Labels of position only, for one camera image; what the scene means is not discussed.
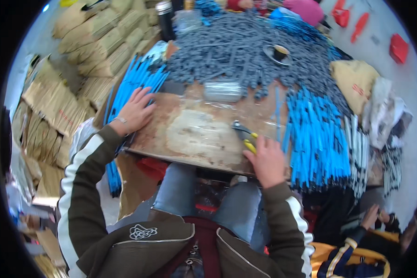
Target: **right hand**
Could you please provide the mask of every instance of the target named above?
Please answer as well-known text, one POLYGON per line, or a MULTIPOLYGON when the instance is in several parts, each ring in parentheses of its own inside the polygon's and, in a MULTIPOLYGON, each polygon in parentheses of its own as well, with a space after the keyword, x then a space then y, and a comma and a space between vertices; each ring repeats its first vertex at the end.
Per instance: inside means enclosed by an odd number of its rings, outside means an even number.
POLYGON ((391 217, 387 212, 385 212, 384 209, 382 209, 382 212, 377 215, 378 219, 383 223, 389 223, 389 220, 391 220, 391 217))
POLYGON ((242 9, 251 9, 253 8, 253 0, 240 0, 238 6, 242 9))
POLYGON ((366 212, 363 221, 361 221, 360 226, 368 230, 372 225, 374 225, 378 216, 378 205, 372 205, 372 207, 366 212))
POLYGON ((256 155, 251 151, 243 153, 252 163, 256 177, 264 189, 285 181, 286 159, 279 142, 260 135, 256 140, 256 155))

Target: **person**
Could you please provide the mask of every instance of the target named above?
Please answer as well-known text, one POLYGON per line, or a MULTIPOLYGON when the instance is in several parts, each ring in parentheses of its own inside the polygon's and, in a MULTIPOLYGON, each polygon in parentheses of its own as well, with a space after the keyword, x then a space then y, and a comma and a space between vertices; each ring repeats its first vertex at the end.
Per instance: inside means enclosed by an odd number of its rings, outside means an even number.
POLYGON ((256 8, 264 16, 267 13, 267 0, 227 0, 225 8, 242 12, 256 8))
POLYGON ((398 259, 405 253, 417 230, 417 208, 414 216, 400 233, 395 214, 380 213, 379 206, 373 205, 366 213, 361 225, 338 247, 314 242, 316 251, 312 257, 313 277, 387 277, 390 269, 398 265, 398 259), (385 224, 385 231, 371 230, 379 220, 385 224), (318 267, 318 262, 327 257, 318 267))
POLYGON ((321 0, 284 0, 283 6, 300 15, 304 22, 316 27, 324 18, 321 0))
POLYGON ((70 277, 309 277, 310 245, 302 206, 284 178, 278 142, 259 136, 256 155, 244 155, 261 183, 228 189, 212 220, 194 216, 194 168, 172 163, 148 221, 108 234, 95 187, 123 138, 152 118, 150 88, 136 89, 118 117, 72 157, 61 180, 58 240, 70 277), (249 246, 259 199, 270 228, 269 256, 249 246))

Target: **jacket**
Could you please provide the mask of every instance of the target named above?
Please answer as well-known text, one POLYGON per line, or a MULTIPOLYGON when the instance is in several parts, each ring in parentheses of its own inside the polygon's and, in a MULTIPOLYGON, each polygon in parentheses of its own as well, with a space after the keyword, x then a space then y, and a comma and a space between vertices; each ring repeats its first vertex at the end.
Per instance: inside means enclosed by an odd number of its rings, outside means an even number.
MULTIPOLYGON (((181 216, 151 209, 148 221, 108 234, 96 183, 123 139, 106 125, 73 156, 61 180, 58 239, 70 277, 148 277, 170 261, 195 234, 181 216)), ((301 205, 285 183, 263 191, 271 230, 269 253, 257 253, 217 229, 223 277, 309 277, 310 245, 301 205)))
POLYGON ((391 214, 384 232, 357 227, 341 246, 313 242, 312 277, 388 277, 389 260, 400 252, 399 232, 398 220, 391 214))

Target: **hand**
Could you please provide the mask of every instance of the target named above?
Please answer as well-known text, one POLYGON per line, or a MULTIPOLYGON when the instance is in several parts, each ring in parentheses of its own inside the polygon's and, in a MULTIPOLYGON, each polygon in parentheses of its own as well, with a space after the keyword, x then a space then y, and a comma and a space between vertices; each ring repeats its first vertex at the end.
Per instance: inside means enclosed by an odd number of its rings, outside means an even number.
POLYGON ((260 135, 256 140, 256 155, 251 151, 243 153, 252 163, 256 177, 264 189, 284 182, 286 159, 280 143, 260 135))
POLYGON ((122 123, 120 120, 114 120, 109 125, 116 131, 119 136, 131 134, 144 127, 152 118, 152 113, 156 108, 156 104, 147 104, 154 98, 154 94, 149 92, 151 87, 134 90, 128 102, 122 107, 118 117, 127 120, 122 123))
POLYGON ((242 9, 251 9, 253 8, 253 0, 240 0, 238 6, 242 9))
POLYGON ((372 205, 368 210, 360 226, 368 230, 377 220, 378 216, 378 205, 372 205))
POLYGON ((377 214, 377 218, 383 223, 389 223, 389 220, 391 220, 391 217, 385 212, 384 209, 382 209, 380 214, 377 214))

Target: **metal lid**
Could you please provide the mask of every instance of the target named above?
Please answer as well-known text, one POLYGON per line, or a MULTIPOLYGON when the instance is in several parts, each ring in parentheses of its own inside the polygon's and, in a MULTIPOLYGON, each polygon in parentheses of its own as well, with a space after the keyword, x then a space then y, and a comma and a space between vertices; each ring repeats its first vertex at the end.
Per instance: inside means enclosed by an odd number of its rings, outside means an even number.
POLYGON ((172 2, 168 2, 168 1, 167 2, 162 1, 155 5, 155 9, 159 15, 168 13, 169 11, 172 10, 172 8, 173 8, 172 2))

